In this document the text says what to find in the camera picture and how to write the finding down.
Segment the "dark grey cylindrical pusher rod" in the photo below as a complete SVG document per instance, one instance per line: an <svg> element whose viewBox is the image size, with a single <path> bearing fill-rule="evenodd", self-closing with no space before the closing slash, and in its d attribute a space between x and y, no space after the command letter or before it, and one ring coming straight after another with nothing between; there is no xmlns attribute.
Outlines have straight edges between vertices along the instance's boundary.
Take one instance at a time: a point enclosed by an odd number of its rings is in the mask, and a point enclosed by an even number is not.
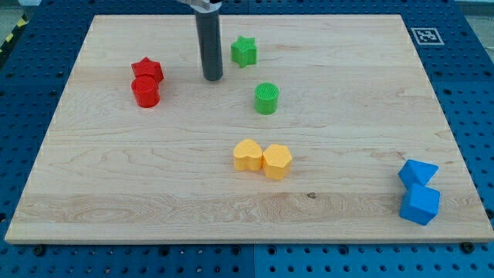
<svg viewBox="0 0 494 278"><path fill-rule="evenodd" d="M195 22L201 55L203 76L208 81L218 81L223 76L222 43L219 22L221 2L212 2L210 9L195 8Z"/></svg>

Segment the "silver tool mount bracket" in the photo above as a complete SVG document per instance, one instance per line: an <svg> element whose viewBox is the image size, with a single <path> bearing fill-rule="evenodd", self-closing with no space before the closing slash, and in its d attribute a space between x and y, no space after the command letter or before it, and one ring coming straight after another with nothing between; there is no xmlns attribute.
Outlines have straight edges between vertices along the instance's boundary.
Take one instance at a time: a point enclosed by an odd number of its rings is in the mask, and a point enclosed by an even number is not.
<svg viewBox="0 0 494 278"><path fill-rule="evenodd" d="M221 8L222 0L178 0L190 5L197 12L214 12Z"/></svg>

